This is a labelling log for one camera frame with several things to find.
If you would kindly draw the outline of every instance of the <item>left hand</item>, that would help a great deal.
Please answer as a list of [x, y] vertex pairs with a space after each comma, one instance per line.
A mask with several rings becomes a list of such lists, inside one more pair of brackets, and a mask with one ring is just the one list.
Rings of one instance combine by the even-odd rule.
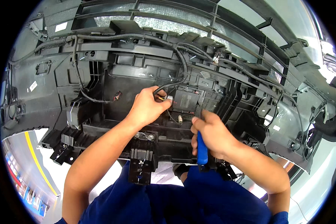
[[[156, 102], [154, 100], [153, 92], [158, 88], [158, 86], [144, 88], [136, 95], [136, 99], [126, 119], [130, 120], [132, 124], [137, 125], [139, 129], [154, 122], [161, 113], [170, 108], [172, 103], [170, 100], [167, 99], [163, 102]], [[167, 95], [164, 90], [159, 91], [158, 94], [162, 97]]]

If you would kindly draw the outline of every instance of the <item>white connector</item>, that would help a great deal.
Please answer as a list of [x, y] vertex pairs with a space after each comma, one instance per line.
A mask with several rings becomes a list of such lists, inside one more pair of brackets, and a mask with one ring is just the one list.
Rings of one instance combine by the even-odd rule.
[[166, 96], [166, 98], [167, 98], [168, 100], [170, 100], [170, 105], [172, 105], [172, 102], [173, 102], [173, 96]]

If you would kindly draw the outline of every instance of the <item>right hand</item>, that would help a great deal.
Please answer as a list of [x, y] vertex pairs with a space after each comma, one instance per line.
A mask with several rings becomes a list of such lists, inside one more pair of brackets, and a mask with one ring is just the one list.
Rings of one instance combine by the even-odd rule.
[[202, 134], [205, 145], [210, 149], [210, 153], [217, 159], [228, 157], [231, 150], [236, 148], [240, 142], [228, 131], [219, 116], [207, 110], [202, 111], [205, 121], [193, 117], [191, 131], [194, 133], [192, 138], [193, 155], [197, 155], [197, 134]]

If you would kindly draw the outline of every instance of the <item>yellow line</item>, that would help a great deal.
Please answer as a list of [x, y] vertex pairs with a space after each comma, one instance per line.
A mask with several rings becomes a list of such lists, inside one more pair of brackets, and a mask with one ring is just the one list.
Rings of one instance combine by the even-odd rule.
[[34, 159], [37, 168], [39, 169], [39, 171], [40, 171], [42, 177], [44, 178], [44, 180], [45, 180], [45, 182], [47, 183], [47, 185], [49, 186], [49, 188], [52, 190], [52, 192], [54, 192], [55, 195], [57, 195], [56, 191], [55, 191], [54, 188], [51, 186], [49, 180], [46, 178], [46, 175], [44, 174], [44, 171], [42, 170], [42, 168], [41, 168], [41, 166], [40, 166], [40, 164], [39, 164], [39, 161], [38, 161], [37, 158], [36, 158], [36, 155], [35, 155], [34, 149], [32, 148], [32, 144], [31, 144], [31, 140], [30, 140], [30, 137], [29, 137], [29, 133], [28, 133], [28, 132], [25, 132], [25, 137], [26, 137], [27, 145], [29, 146], [29, 149], [30, 149], [32, 158]]

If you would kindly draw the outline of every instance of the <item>forearm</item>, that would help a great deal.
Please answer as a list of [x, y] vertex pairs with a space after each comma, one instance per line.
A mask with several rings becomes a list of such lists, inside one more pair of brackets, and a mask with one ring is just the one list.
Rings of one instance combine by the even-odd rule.
[[140, 129], [139, 125], [124, 119], [93, 142], [72, 164], [67, 173], [65, 188], [89, 193]]
[[226, 151], [225, 160], [240, 169], [268, 194], [287, 190], [290, 193], [290, 180], [286, 170], [257, 150], [239, 142]]

